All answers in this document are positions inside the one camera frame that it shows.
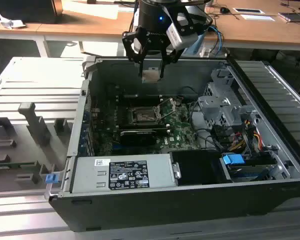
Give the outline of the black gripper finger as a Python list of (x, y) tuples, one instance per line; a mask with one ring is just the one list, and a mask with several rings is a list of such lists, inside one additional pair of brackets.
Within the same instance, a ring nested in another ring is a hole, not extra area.
[[(126, 52), (126, 56), (130, 62), (139, 64), (138, 76), (142, 77), (144, 59), (149, 50), (149, 38), (147, 36), (147, 30), (141, 26), (138, 26), (134, 32), (125, 31), (122, 33), (122, 43)], [(132, 48), (134, 40), (137, 39), (140, 43), (138, 53)]]
[(160, 77), (164, 77), (165, 67), (171, 63), (176, 63), (181, 57), (183, 50), (173, 50), (170, 54), (167, 54), (167, 47), (170, 45), (170, 40), (164, 38), (160, 40), (160, 52), (161, 52), (161, 63), (160, 63)]

